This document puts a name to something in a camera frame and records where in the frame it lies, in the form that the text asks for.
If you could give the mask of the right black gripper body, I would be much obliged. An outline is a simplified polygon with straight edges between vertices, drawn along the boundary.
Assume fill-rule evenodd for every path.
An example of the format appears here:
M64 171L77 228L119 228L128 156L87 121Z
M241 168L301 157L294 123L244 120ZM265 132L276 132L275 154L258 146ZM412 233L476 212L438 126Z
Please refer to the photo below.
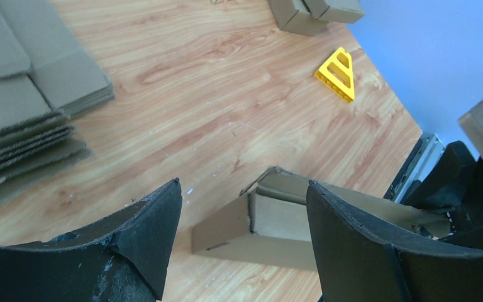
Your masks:
M483 250L483 160L461 141L447 145L424 181L415 183L403 204L442 213L450 234L439 241Z

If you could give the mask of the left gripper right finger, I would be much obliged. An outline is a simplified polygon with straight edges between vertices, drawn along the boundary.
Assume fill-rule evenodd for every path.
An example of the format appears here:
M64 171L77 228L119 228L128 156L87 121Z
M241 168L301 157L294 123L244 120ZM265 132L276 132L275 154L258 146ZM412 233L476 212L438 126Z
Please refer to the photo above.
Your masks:
M483 301L483 250L409 232L314 181L306 210L325 301Z

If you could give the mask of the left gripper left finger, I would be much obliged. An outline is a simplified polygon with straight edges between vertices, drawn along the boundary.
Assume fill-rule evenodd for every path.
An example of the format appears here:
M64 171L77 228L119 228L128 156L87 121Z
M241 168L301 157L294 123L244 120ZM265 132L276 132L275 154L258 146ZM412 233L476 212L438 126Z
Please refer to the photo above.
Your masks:
M0 301L160 301L181 209L173 179L47 242L0 246Z

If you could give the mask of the brown cardboard box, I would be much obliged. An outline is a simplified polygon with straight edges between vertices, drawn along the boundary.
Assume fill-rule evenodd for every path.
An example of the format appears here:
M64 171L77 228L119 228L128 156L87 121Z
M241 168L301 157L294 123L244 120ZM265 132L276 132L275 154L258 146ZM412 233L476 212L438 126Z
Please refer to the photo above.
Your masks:
M309 179L269 167L239 197L192 229L193 254L315 271L306 192ZM413 233L445 237L448 218L351 189L324 183L346 202Z

